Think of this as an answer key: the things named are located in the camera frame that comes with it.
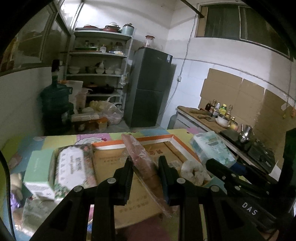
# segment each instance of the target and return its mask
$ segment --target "metal pivot screw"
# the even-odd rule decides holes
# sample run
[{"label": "metal pivot screw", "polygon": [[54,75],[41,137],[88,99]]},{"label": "metal pivot screw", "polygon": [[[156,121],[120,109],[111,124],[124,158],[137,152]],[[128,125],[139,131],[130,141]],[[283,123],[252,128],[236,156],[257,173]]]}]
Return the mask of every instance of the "metal pivot screw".
[{"label": "metal pivot screw", "polygon": [[213,192],[218,192],[220,190],[220,188],[218,186],[214,185],[214,186],[211,186],[211,190]]},{"label": "metal pivot screw", "polygon": [[82,186],[76,186],[73,188],[74,192],[80,192],[82,190]]},{"label": "metal pivot screw", "polygon": [[116,182],[116,179],[115,179],[114,177],[111,177],[111,178],[109,178],[109,179],[107,180],[107,182],[108,182],[109,184],[113,184],[113,183]]},{"label": "metal pivot screw", "polygon": [[177,183],[179,183],[179,184],[184,184],[186,182],[186,180],[184,179],[184,178],[178,178],[177,179]]}]

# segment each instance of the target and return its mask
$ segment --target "refrigerator door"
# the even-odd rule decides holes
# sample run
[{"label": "refrigerator door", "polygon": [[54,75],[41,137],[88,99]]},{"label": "refrigerator door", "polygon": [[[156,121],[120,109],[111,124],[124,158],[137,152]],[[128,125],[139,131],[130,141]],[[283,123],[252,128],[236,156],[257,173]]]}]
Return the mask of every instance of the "refrigerator door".
[{"label": "refrigerator door", "polygon": [[164,91],[169,81],[172,56],[151,48],[144,50],[137,89]]},{"label": "refrigerator door", "polygon": [[156,125],[163,92],[137,90],[130,127],[151,127]]}]

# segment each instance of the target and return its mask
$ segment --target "refrigerator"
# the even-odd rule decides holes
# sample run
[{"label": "refrigerator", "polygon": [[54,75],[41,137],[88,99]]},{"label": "refrigerator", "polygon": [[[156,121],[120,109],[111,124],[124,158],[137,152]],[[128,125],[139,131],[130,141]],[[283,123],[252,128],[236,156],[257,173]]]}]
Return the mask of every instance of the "refrigerator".
[{"label": "refrigerator", "polygon": [[151,48],[135,53],[123,116],[129,127],[156,125],[164,91],[170,84],[172,58]]}]

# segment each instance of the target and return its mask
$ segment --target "metal kettle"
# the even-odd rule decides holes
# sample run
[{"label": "metal kettle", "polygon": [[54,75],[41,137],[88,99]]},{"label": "metal kettle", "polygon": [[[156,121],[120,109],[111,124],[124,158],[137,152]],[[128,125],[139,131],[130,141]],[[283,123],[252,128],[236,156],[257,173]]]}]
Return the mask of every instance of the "metal kettle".
[{"label": "metal kettle", "polygon": [[254,133],[252,132],[253,128],[249,125],[245,125],[245,127],[242,124],[242,131],[240,132],[238,139],[241,143],[246,143],[254,136]]}]

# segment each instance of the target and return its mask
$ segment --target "yellow bottle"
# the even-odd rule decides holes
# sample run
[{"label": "yellow bottle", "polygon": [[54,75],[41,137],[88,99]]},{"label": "yellow bottle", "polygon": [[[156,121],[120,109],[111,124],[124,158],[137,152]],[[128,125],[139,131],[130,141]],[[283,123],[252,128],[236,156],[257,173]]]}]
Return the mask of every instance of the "yellow bottle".
[{"label": "yellow bottle", "polygon": [[219,109],[220,113],[225,115],[226,114],[227,105],[223,104]]}]

